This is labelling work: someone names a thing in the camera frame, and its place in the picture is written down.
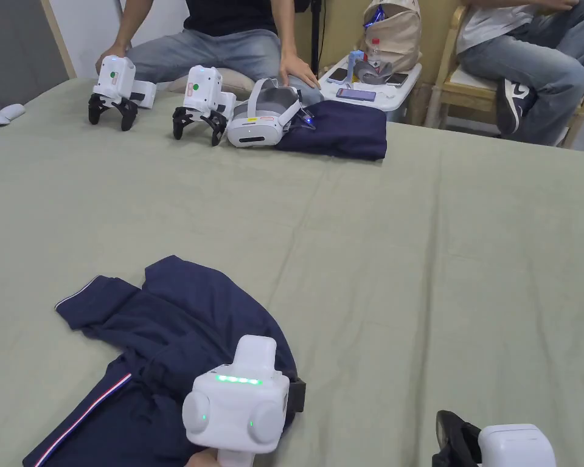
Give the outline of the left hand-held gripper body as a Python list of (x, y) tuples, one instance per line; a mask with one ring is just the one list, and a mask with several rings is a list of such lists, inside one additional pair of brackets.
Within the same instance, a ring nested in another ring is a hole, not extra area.
[(288, 417), (304, 411), (306, 385), (275, 369), (276, 341), (244, 335), (231, 364), (195, 378), (182, 407), (187, 439), (217, 450), (220, 466), (252, 466), (275, 450)]

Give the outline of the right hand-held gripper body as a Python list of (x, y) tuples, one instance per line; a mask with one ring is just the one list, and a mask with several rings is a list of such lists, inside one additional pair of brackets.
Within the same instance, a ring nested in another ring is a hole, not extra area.
[(556, 466), (547, 436), (533, 424), (486, 426), (478, 436), (480, 466)]

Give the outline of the person's left hand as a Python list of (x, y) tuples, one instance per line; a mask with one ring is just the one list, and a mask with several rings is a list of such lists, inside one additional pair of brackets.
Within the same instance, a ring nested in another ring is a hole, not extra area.
[(185, 467), (220, 467), (217, 460), (218, 451), (208, 448), (190, 456)]

